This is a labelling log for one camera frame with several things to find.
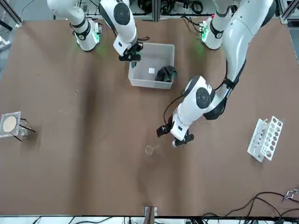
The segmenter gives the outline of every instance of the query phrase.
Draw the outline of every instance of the metal clamp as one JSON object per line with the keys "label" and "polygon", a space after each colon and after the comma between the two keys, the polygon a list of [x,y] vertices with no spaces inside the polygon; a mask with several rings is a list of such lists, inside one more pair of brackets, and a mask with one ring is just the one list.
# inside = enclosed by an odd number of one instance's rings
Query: metal clamp
{"label": "metal clamp", "polygon": [[155,224],[155,216],[158,215],[157,207],[144,207],[144,222],[143,224]]}
{"label": "metal clamp", "polygon": [[289,190],[285,197],[283,198],[283,201],[286,199],[292,199],[294,197],[295,194],[297,194],[299,192],[299,189],[294,189],[294,190]]}

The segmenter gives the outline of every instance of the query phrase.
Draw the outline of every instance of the green light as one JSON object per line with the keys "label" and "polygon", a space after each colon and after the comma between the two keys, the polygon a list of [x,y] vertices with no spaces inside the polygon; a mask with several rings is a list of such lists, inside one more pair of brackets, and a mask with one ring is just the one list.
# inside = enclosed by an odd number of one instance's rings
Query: green light
{"label": "green light", "polygon": [[206,29],[206,30],[204,31],[204,33],[202,34],[202,36],[201,36],[201,40],[202,40],[202,42],[206,42],[206,37],[207,37],[208,33],[209,33],[209,30]]}
{"label": "green light", "polygon": [[95,41],[96,43],[99,43],[99,42],[100,42],[100,34],[95,34],[95,33],[93,33],[93,38],[94,38],[94,41]]}

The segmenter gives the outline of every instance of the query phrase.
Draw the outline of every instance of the metal frame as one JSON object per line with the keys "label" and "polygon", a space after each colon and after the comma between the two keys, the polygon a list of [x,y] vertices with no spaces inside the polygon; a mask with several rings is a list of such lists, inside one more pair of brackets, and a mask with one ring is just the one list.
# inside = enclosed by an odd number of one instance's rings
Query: metal frame
{"label": "metal frame", "polygon": [[4,10],[13,18],[13,20],[21,26],[23,23],[23,20],[21,17],[14,11],[14,9],[9,5],[9,3],[6,0],[0,0],[0,6],[4,8]]}
{"label": "metal frame", "polygon": [[[134,18],[136,18],[137,16],[137,18],[138,19],[142,19],[142,20],[149,20],[149,21],[153,21],[154,20],[154,12],[155,12],[155,1],[156,0],[151,0],[152,1],[152,17],[149,17],[147,14],[145,14],[145,13],[135,13],[134,11],[132,11],[132,13],[133,13],[133,16],[134,16]],[[78,3],[77,3],[77,6],[78,7],[80,7],[80,8],[82,8],[82,4],[86,4],[86,2],[85,1],[83,1],[83,0],[78,0]],[[95,18],[95,19],[103,19],[103,17],[100,15],[100,12],[96,12],[96,14],[93,14],[93,13],[90,13],[89,14],[89,12],[85,12],[85,15],[87,15],[87,16],[90,16],[90,17],[93,17],[93,18]],[[53,12],[51,12],[51,19],[56,19],[56,16],[53,14]]]}
{"label": "metal frame", "polygon": [[7,23],[3,22],[2,20],[0,20],[0,26],[5,27],[6,29],[8,29],[9,31],[12,31],[13,28],[11,26],[9,26]]}
{"label": "metal frame", "polygon": [[153,21],[158,22],[160,18],[160,0],[152,0]]}
{"label": "metal frame", "polygon": [[288,6],[285,4],[285,1],[286,0],[278,0],[281,23],[287,24],[288,21],[299,21],[299,16],[292,15],[299,6],[299,0],[292,0]]}

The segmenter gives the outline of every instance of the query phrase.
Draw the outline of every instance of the brown table surface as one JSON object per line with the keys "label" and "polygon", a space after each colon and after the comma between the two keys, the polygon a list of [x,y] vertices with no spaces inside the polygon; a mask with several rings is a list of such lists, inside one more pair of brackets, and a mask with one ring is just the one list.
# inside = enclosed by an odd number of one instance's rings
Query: brown table surface
{"label": "brown table surface", "polygon": [[[26,22],[16,32],[0,113],[22,111],[38,135],[0,139],[0,214],[142,216],[152,205],[160,216],[223,215],[260,191],[299,186],[299,66],[287,27],[272,19],[260,30],[225,113],[197,121],[194,141],[174,149],[170,134],[156,137],[165,107],[195,75],[218,86],[224,53],[201,45],[182,19],[136,23],[139,37],[175,45],[171,90],[131,86],[107,26],[92,52],[79,48],[66,21]],[[260,164],[247,148],[257,120],[272,115],[285,124],[273,160]],[[161,147],[147,156],[146,145]],[[262,198],[280,210],[298,207]],[[256,201],[251,215],[274,213]]]}

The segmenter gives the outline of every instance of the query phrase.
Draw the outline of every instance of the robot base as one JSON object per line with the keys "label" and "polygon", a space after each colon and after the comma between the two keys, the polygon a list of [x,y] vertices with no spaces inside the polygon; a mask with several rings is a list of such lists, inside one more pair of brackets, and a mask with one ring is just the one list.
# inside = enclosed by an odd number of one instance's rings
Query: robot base
{"label": "robot base", "polygon": [[101,32],[101,25],[97,22],[94,22],[92,20],[88,20],[90,23],[90,32],[86,36],[85,40],[81,40],[77,35],[75,35],[77,39],[77,43],[80,45],[81,49],[84,51],[90,51],[92,50],[99,42],[100,42],[100,35],[99,32]]}
{"label": "robot base", "polygon": [[208,31],[206,32],[206,39],[202,40],[202,41],[203,41],[203,43],[205,43],[205,45],[209,49],[216,50],[221,46],[222,38],[220,38],[220,39],[215,38],[215,35],[212,33],[211,28],[210,28],[211,21],[212,21],[212,18],[208,18],[206,21]]}

